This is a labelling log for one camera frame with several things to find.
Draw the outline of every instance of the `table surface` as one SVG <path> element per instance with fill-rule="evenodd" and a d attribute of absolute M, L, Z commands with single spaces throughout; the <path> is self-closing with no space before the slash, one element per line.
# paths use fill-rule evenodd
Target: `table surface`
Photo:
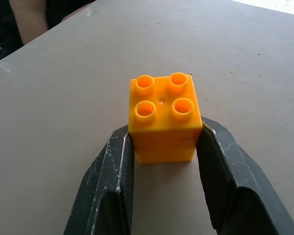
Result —
<path fill-rule="evenodd" d="M 62 234 L 126 125 L 129 81 L 193 74 L 294 220 L 294 15 L 227 0 L 98 0 L 0 62 L 0 235 Z M 216 234 L 198 161 L 135 164 L 132 234 Z"/>

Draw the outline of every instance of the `person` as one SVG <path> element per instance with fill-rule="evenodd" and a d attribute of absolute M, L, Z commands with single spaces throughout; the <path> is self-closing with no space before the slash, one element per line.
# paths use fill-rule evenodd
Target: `person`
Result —
<path fill-rule="evenodd" d="M 94 0 L 0 0 L 0 60 Z"/>

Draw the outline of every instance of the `toy block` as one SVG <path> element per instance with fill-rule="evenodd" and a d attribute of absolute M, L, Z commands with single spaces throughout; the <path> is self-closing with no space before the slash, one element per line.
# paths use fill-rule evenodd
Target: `toy block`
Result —
<path fill-rule="evenodd" d="M 191 75 L 130 81 L 128 132 L 139 163 L 191 161 L 202 122 Z"/>

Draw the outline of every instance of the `lego brick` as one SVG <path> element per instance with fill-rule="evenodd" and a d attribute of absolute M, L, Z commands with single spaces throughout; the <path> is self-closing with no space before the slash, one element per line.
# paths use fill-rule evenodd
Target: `lego brick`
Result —
<path fill-rule="evenodd" d="M 192 76 L 131 80 L 128 132 L 139 163 L 191 161 L 201 129 Z"/>

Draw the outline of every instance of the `small hole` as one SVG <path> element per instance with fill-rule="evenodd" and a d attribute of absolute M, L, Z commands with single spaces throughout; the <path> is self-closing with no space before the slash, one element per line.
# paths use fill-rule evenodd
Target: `small hole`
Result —
<path fill-rule="evenodd" d="M 142 75 L 142 76 L 136 78 L 136 83 L 137 83 L 137 86 L 142 87 L 142 88 L 146 88 L 146 87 L 149 87 L 153 84 L 153 79 L 152 79 L 152 77 L 150 77 L 148 75 Z"/>
<path fill-rule="evenodd" d="M 137 113 L 140 116 L 147 117 L 155 111 L 155 107 L 151 102 L 143 102 L 137 107 Z"/>
<path fill-rule="evenodd" d="M 180 99 L 175 103 L 174 109 L 178 113 L 186 114 L 193 109 L 193 104 L 188 99 Z"/>
<path fill-rule="evenodd" d="M 187 83 L 187 76 L 184 73 L 176 72 L 171 75 L 171 82 L 175 85 L 183 85 Z"/>
<path fill-rule="evenodd" d="M 159 104 L 164 104 L 164 103 L 166 103 L 166 100 L 165 100 L 164 98 L 161 98 L 161 99 L 159 100 Z"/>

